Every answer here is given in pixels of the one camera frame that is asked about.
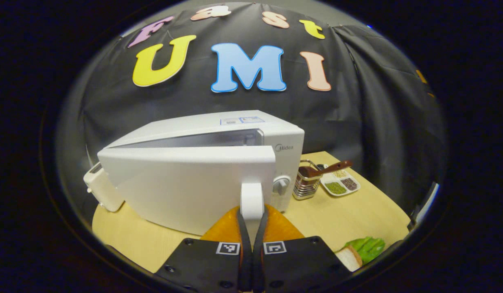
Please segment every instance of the green lettuce leaf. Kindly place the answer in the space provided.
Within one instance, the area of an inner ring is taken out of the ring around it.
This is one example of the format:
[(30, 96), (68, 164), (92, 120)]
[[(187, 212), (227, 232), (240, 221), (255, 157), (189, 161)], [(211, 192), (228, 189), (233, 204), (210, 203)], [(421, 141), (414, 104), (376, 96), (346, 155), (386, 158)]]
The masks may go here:
[(383, 248), (385, 247), (385, 242), (382, 238), (372, 238), (367, 236), (365, 238), (355, 239), (349, 241), (344, 245), (344, 247), (351, 245), (362, 258), (363, 265), (374, 260), (379, 256)]

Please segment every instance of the utensil holder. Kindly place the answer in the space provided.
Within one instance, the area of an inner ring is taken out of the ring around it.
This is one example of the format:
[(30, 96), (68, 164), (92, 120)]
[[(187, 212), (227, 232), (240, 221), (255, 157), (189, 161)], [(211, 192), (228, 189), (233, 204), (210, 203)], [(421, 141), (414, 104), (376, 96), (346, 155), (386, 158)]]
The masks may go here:
[[(309, 163), (309, 165), (316, 170), (319, 168), (310, 160), (300, 160), (300, 163)], [(314, 177), (304, 177), (300, 172), (297, 173), (295, 186), (293, 187), (293, 197), (296, 200), (303, 200), (312, 198), (320, 185), (320, 178), (322, 175)]]

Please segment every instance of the table surface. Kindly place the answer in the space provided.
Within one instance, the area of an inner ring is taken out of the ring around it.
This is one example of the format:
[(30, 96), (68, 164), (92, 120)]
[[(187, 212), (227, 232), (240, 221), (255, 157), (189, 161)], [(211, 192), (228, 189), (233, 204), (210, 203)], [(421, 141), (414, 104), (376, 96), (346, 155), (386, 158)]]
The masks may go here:
[[(328, 165), (339, 161), (327, 152), (304, 154), (301, 159)], [(385, 248), (403, 239), (409, 232), (410, 221), (405, 212), (353, 169), (346, 171), (361, 184), (358, 191), (332, 197), (320, 186), (312, 198), (298, 201), (291, 196), (284, 216), (304, 236), (322, 237), (333, 251), (348, 241), (366, 236), (382, 238)], [(114, 213), (98, 205), (92, 229), (103, 243), (153, 273), (184, 238), (201, 237), (146, 221), (126, 202)]]

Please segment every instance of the bread slice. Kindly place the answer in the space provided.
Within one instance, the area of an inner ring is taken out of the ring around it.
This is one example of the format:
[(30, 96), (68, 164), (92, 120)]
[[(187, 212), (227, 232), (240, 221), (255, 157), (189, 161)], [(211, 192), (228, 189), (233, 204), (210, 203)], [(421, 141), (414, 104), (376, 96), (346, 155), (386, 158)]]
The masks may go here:
[(351, 245), (335, 252), (335, 255), (349, 271), (356, 271), (362, 266), (362, 258)]

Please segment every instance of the white tray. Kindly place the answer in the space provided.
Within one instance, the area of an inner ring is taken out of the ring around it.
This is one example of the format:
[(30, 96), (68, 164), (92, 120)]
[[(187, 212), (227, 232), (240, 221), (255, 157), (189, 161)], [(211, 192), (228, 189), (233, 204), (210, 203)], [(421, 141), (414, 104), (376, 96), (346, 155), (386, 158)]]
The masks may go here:
[[(354, 190), (349, 190), (341, 181), (342, 180), (345, 180), (345, 179), (351, 179), (355, 184), (356, 184), (356, 189)], [(346, 189), (346, 192), (344, 193), (340, 193), (339, 195), (337, 195), (336, 193), (332, 193), (328, 187), (326, 186), (326, 184), (328, 183), (332, 183), (332, 182), (338, 182), (343, 188)], [(324, 174), (322, 176), (322, 178), (320, 178), (320, 184), (322, 184), (322, 187), (324, 187), (324, 189), (326, 189), (326, 191), (334, 196), (334, 197), (342, 197), (344, 195), (348, 195), (350, 193), (354, 193), (355, 191), (358, 191), (361, 186), (360, 186), (360, 183), (358, 183), (358, 181), (353, 177), (351, 176), (351, 174), (349, 174), (348, 171), (345, 171), (345, 170), (339, 170), (339, 171), (336, 171), (336, 172), (333, 172), (333, 173), (328, 173), (328, 174)]]

